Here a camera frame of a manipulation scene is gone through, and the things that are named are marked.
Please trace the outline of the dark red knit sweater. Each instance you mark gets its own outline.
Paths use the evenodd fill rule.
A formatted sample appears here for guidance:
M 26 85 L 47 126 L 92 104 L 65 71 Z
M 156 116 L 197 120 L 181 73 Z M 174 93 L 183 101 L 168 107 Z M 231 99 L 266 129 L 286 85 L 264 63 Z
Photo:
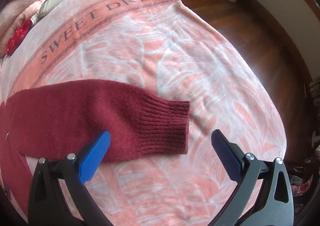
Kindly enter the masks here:
M 26 158 L 60 160 L 95 141 L 111 145 L 103 162 L 186 154 L 187 101 L 169 101 L 121 82 L 79 80 L 19 91 L 1 104 L 1 174 L 23 212 L 32 175 Z

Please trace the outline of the red shiny gift bag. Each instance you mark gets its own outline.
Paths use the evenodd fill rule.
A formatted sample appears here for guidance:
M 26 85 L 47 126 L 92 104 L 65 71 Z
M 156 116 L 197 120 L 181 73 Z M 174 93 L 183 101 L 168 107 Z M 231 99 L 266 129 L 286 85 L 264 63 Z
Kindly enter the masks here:
M 16 29 L 14 35 L 9 39 L 7 43 L 6 54 L 8 56 L 11 56 L 21 45 L 32 26 L 32 20 L 29 18 L 25 22 L 23 22 L 23 24 L 19 28 Z

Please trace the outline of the pink Sweet Dream blanket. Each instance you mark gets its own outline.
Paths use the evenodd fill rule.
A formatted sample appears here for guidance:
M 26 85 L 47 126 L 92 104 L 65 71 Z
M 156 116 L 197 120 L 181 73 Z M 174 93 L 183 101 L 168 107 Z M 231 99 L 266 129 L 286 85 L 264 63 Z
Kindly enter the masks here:
M 236 187 L 212 148 L 215 129 L 259 159 L 285 154 L 283 122 L 263 85 L 180 0 L 63 0 L 3 60 L 1 104 L 22 90 L 79 80 L 190 104 L 186 154 L 103 162 L 86 184 L 115 225 L 207 225 Z

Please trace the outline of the folded pink fleece blanket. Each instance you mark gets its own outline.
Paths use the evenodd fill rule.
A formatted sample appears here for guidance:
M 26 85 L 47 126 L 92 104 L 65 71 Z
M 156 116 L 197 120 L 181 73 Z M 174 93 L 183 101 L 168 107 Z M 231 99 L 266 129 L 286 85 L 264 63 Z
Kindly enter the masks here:
M 9 0 L 1 10 L 1 58 L 6 54 L 9 39 L 21 24 L 32 17 L 45 0 Z

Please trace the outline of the beige folded garment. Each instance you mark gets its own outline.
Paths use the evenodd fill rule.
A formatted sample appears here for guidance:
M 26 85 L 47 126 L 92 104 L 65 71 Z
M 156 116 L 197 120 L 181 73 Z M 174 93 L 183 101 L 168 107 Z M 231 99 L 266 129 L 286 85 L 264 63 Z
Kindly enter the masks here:
M 31 17 L 31 22 L 35 25 L 41 18 L 50 13 L 56 8 L 63 0 L 45 0 L 40 9 Z

